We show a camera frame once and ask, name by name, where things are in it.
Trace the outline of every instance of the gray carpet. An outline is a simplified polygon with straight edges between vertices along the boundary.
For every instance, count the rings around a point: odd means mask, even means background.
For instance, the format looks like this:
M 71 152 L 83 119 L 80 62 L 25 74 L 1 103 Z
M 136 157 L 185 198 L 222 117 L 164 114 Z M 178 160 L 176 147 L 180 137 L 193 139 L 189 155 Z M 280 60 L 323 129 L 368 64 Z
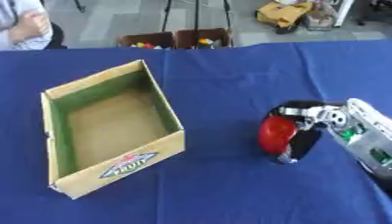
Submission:
M 65 45 L 71 48 L 114 46 L 115 38 L 124 34 L 159 32 L 164 20 L 166 0 L 80 0 L 86 5 L 80 13 L 73 0 L 46 0 L 51 20 L 66 34 Z M 192 29 L 195 0 L 172 0 L 167 31 Z M 227 28 L 223 0 L 200 0 L 200 28 Z M 231 0 L 233 38 L 236 46 L 268 42 L 302 42 L 323 40 L 388 39 L 392 27 L 371 22 L 354 23 L 355 8 L 346 22 L 332 31 L 307 31 L 276 35 L 274 29 L 254 18 L 254 11 L 267 0 Z

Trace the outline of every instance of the blue tablecloth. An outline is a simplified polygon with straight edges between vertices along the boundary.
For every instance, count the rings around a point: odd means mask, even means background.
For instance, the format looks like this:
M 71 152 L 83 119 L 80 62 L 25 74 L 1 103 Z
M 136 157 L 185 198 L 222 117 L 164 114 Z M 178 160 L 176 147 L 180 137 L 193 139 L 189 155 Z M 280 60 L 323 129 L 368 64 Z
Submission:
M 191 51 L 0 53 L 0 223 L 390 223 L 392 203 L 324 135 L 299 164 L 256 143 L 288 100 L 371 103 L 392 116 L 391 41 Z M 47 188 L 39 93 L 146 60 L 186 129 L 186 151 L 70 200 Z

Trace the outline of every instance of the open cardboard box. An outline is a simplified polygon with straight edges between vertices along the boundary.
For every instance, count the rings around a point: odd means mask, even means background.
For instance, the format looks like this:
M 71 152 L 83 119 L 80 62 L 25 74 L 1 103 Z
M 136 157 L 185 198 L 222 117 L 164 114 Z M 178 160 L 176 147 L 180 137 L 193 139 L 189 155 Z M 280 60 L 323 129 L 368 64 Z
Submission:
M 132 46 L 137 43 L 149 43 L 162 48 L 175 48 L 174 37 L 170 31 L 147 33 L 139 35 L 125 35 L 116 39 L 118 46 Z
M 201 29 L 198 30 L 199 39 L 211 39 L 212 41 L 220 40 L 222 47 L 231 47 L 230 35 L 226 29 Z M 175 34 L 176 47 L 178 49 L 193 49 L 196 38 L 195 30 L 181 30 Z
M 184 150 L 184 129 L 143 61 L 41 94 L 49 186 L 77 199 Z

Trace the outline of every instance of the chair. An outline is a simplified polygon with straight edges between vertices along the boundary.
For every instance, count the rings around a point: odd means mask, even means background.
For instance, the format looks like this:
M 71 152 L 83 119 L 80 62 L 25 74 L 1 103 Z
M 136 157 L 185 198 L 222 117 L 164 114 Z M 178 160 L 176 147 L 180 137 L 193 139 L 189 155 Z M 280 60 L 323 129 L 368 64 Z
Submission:
M 40 2 L 45 7 L 45 0 L 40 0 Z M 51 25 L 53 31 L 52 40 L 51 42 L 49 42 L 45 49 L 67 49 L 66 46 L 62 45 L 64 41 L 63 30 L 55 23 L 51 22 Z

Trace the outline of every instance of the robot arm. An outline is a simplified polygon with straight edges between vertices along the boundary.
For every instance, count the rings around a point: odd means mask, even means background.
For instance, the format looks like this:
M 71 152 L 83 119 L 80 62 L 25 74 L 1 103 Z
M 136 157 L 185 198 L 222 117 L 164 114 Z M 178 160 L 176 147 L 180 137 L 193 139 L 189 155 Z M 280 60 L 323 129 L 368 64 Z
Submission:
M 392 179 L 392 121 L 358 99 L 344 104 L 290 101 L 263 120 L 259 143 L 284 164 L 296 163 L 327 130 L 364 168 Z

